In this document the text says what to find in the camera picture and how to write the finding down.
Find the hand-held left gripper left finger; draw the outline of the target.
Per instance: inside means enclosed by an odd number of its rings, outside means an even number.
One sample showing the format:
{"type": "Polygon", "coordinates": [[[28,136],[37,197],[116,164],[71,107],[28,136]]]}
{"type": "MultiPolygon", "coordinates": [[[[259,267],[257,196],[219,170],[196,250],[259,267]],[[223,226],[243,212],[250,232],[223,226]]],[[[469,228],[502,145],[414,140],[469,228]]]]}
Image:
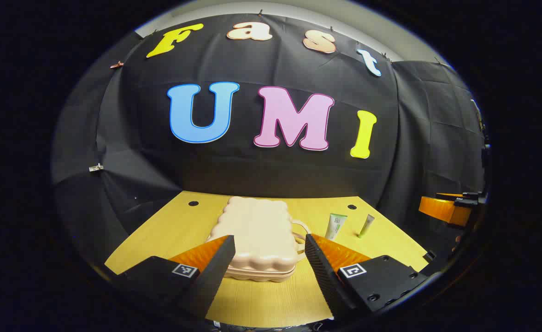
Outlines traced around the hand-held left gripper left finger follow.
{"type": "Polygon", "coordinates": [[[219,237],[170,259],[150,256],[112,279],[149,313],[203,320],[235,256],[233,235],[219,237]]]}

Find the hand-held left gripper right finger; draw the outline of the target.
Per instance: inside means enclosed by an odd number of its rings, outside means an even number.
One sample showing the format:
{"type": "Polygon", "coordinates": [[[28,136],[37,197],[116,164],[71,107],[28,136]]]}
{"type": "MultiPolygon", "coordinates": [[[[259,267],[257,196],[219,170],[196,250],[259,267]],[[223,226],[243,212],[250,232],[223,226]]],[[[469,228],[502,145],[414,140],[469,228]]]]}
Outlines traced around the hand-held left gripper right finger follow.
{"type": "Polygon", "coordinates": [[[431,278],[389,255],[375,258],[307,234],[305,254],[336,320],[378,320],[431,286],[431,278]]]}

